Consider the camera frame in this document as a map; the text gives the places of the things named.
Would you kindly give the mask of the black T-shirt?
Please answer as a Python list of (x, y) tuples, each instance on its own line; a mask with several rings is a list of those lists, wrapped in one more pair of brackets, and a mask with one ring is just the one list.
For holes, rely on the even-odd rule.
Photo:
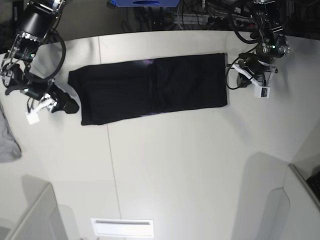
[(227, 105), (224, 53), (88, 65), (68, 84), (81, 103), (81, 124), (104, 125), (149, 115)]

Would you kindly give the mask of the blue box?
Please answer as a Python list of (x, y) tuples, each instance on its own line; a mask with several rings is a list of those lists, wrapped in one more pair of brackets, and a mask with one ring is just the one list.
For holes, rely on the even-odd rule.
[(176, 7), (180, 0), (112, 0), (117, 7)]

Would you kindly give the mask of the white bin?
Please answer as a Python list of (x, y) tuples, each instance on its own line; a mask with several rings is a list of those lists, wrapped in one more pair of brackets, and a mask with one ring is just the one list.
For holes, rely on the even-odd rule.
[(5, 240), (67, 240), (53, 185), (47, 183), (12, 227), (4, 220)]
[(261, 240), (318, 240), (320, 201), (290, 164), (284, 186), (272, 190), (261, 221)]

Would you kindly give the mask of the white bin right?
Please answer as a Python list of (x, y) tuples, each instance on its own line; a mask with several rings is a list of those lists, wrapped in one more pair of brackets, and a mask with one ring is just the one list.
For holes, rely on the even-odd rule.
[(320, 201), (290, 164), (284, 186), (272, 190), (261, 221), (261, 240), (318, 240)]

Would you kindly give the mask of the white bin left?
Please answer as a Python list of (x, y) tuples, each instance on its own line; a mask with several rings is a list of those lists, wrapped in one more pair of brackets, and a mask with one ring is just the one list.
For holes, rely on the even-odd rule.
[(5, 240), (67, 240), (53, 185), (47, 183), (12, 227), (4, 220)]

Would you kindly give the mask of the grey cloth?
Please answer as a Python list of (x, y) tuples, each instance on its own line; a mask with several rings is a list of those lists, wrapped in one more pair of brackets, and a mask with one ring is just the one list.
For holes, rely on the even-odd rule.
[(14, 162), (21, 156), (22, 150), (12, 133), (4, 108), (0, 104), (0, 162)]

